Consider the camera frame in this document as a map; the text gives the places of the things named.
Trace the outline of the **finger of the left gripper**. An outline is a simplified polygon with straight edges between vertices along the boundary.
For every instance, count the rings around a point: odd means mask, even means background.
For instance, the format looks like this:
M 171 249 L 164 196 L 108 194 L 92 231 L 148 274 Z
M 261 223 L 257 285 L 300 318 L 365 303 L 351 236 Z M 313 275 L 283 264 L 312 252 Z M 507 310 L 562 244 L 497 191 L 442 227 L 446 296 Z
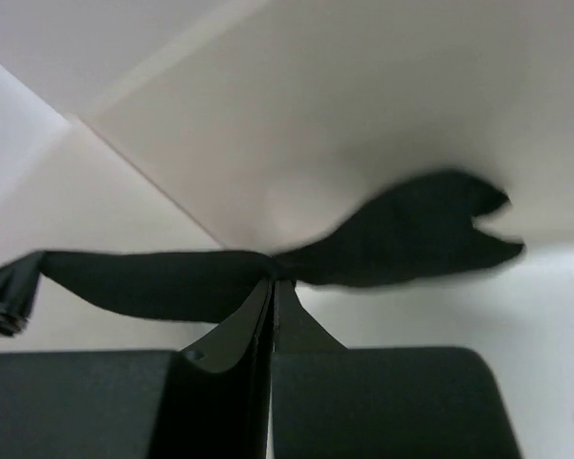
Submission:
M 0 335 L 20 334 L 33 310 L 43 251 L 0 266 Z

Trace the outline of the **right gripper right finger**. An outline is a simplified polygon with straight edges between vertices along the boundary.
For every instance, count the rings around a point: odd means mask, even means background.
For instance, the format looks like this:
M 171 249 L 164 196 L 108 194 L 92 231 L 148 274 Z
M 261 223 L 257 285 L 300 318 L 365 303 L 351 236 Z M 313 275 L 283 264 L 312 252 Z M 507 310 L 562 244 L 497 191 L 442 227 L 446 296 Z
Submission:
M 496 378 L 454 346 L 349 349 L 274 287 L 277 458 L 518 458 Z

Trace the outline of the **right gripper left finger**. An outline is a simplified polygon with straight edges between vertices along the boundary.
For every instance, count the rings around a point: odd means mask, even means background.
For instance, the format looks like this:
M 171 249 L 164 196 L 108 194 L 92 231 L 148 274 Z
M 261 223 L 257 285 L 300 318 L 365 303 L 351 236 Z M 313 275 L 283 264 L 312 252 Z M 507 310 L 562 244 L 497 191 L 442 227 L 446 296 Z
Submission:
M 0 458 L 262 458 L 272 286 L 188 348 L 0 354 Z

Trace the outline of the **black tank top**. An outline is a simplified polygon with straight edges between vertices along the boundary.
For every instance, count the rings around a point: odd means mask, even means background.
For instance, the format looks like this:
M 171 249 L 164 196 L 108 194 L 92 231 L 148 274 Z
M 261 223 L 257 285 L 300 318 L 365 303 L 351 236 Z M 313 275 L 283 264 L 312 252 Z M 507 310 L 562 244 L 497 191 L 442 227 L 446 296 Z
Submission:
M 40 271 L 110 312 L 218 323 L 262 280 L 361 289 L 495 268 L 525 246 L 482 232 L 474 220 L 508 201 L 490 183 L 445 169 L 390 187 L 325 237 L 288 251 L 50 251 Z

